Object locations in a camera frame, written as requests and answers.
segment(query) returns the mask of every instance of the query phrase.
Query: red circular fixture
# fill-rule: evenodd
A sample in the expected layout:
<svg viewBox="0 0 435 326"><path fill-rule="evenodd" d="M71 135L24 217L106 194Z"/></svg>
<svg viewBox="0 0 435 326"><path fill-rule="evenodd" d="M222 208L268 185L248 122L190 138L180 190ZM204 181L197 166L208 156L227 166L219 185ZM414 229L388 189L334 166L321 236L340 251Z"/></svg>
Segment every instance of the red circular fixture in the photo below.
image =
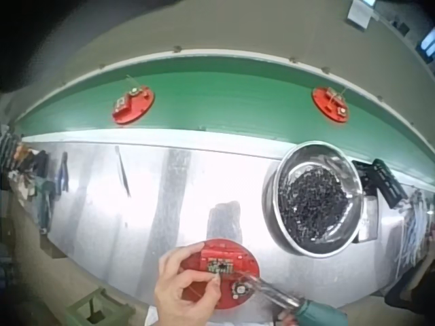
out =
<svg viewBox="0 0 435 326"><path fill-rule="evenodd" d="M313 101L317 108L326 117L341 124L349 119L349 108L342 94L332 88L316 88L313 93Z"/></svg>
<svg viewBox="0 0 435 326"><path fill-rule="evenodd" d="M129 124L147 113L153 102L154 93L147 86L133 88L116 101L112 117L117 124Z"/></svg>
<svg viewBox="0 0 435 326"><path fill-rule="evenodd" d="M203 250L181 263L184 270L220 273L221 298L216 309L234 308L246 302L253 291L245 285L242 273L260 277L255 257L242 245L227 239L205 241ZM183 299L197 302L205 292L204 282L192 283L183 291Z"/></svg>

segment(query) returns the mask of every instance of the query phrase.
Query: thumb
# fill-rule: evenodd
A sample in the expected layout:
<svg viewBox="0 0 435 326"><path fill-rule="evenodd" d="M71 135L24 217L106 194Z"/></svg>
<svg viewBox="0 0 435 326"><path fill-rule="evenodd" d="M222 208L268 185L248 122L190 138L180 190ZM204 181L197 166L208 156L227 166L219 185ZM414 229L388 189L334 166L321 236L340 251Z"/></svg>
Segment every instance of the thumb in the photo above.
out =
<svg viewBox="0 0 435 326"><path fill-rule="evenodd" d="M207 283L205 293L202 298L196 303L196 307L200 311L213 313L216 304L220 299L220 276L216 274L213 279Z"/></svg>

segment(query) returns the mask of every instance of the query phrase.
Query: finger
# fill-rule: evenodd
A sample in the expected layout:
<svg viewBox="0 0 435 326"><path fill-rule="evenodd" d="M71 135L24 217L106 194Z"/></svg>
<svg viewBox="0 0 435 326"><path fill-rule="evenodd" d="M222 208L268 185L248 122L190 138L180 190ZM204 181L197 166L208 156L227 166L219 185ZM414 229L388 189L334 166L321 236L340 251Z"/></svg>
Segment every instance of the finger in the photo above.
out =
<svg viewBox="0 0 435 326"><path fill-rule="evenodd" d="M284 319L286 319L287 317L291 316L291 313L289 310L283 310L279 313L278 315L278 320L279 321L283 321Z"/></svg>
<svg viewBox="0 0 435 326"><path fill-rule="evenodd" d="M293 315L289 314L283 320L283 326L297 326L297 321Z"/></svg>
<svg viewBox="0 0 435 326"><path fill-rule="evenodd" d="M167 253L165 253L160 259L158 260L158 275L161 276L164 272L164 267L166 266L166 262L168 261L168 258L175 252L179 250L179 248L173 248Z"/></svg>
<svg viewBox="0 0 435 326"><path fill-rule="evenodd" d="M205 293L202 298L195 305L195 310L198 310L202 314L213 314L213 311L220 299L220 276L215 274L215 277L207 283L205 287Z"/></svg>
<svg viewBox="0 0 435 326"><path fill-rule="evenodd" d="M162 275L164 277L174 277L177 275L179 265L183 260L189 258L194 253L198 253L204 247L204 243L195 243L190 246L178 248L178 250L174 251L169 255L168 260L166 262L166 266L163 268Z"/></svg>
<svg viewBox="0 0 435 326"><path fill-rule="evenodd" d="M174 285L179 289L185 289L192 282L210 282L215 278L215 274L200 272L198 270L185 270L174 279Z"/></svg>

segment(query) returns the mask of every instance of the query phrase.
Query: green soldering iron handle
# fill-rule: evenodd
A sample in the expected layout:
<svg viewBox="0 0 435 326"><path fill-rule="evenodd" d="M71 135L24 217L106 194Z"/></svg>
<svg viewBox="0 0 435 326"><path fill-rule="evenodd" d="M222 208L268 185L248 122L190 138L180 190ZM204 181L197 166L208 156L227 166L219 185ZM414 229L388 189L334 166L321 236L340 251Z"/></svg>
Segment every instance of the green soldering iron handle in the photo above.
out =
<svg viewBox="0 0 435 326"><path fill-rule="evenodd" d="M309 300L299 308L295 317L300 326L348 326L345 313Z"/></svg>

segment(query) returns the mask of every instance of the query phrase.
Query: hand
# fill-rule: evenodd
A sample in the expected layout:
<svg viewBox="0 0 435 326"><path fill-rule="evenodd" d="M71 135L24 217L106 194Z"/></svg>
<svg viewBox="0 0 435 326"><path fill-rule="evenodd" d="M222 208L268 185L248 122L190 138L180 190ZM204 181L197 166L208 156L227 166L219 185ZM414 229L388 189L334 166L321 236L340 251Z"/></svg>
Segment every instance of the hand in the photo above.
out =
<svg viewBox="0 0 435 326"><path fill-rule="evenodd" d="M219 274L180 268L183 260L203 247L204 243L200 242L176 248L160 258L154 290L159 326L204 326L213 314L220 299ZM181 298L183 290L192 282L207 282L204 296L196 303Z"/></svg>
<svg viewBox="0 0 435 326"><path fill-rule="evenodd" d="M283 321L283 326L297 326L298 321L292 314L290 314L288 311L282 311L278 315L278 319Z"/></svg>

